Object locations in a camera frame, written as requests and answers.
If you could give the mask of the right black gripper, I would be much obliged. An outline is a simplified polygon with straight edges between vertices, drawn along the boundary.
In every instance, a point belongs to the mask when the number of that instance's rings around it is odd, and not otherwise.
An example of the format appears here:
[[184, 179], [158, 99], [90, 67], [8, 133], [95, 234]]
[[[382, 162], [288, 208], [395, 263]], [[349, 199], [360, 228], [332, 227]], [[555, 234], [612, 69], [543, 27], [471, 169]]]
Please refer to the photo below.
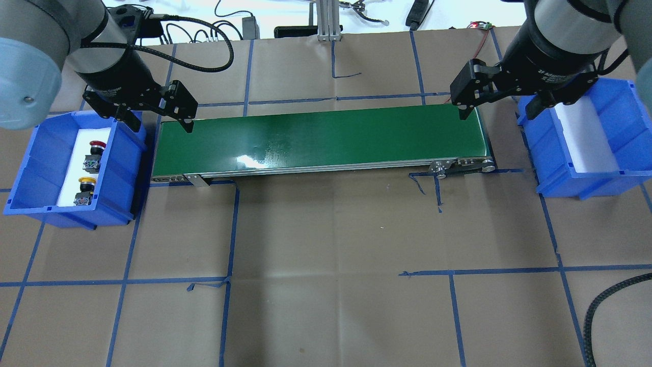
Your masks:
[[[594, 60], [599, 54], [575, 54], [545, 39], [535, 23], [524, 23], [500, 63], [488, 66], [471, 59], [450, 84], [450, 102], [461, 120], [484, 103], [498, 100], [499, 91], [533, 95], [526, 104], [529, 120], [560, 102], [582, 97], [597, 77]], [[497, 87], [494, 77], [497, 76]]]

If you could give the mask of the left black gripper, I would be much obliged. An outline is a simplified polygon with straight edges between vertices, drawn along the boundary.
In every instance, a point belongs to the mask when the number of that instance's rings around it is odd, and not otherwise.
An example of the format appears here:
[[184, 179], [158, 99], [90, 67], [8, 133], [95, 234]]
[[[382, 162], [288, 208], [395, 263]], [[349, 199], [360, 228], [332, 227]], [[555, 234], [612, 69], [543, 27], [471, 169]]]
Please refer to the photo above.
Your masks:
[[108, 9], [95, 18], [84, 18], [81, 48], [67, 61], [88, 85], [84, 100], [98, 114], [116, 114], [134, 133], [142, 126], [136, 111], [154, 111], [173, 118], [188, 134], [194, 129], [198, 102], [181, 81], [163, 87], [156, 81]]

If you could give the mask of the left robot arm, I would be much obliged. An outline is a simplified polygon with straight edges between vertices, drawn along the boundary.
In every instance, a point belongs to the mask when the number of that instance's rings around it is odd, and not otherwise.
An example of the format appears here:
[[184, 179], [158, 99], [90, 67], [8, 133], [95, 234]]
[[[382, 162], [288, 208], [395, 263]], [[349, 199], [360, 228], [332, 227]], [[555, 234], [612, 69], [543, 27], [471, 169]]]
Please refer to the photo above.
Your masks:
[[2, 1], [2, 128], [46, 119], [70, 67], [86, 83], [83, 100], [101, 118], [141, 127], [137, 111], [173, 118], [186, 132], [198, 103], [180, 81], [154, 81], [137, 39], [162, 34], [163, 15], [101, 1]]

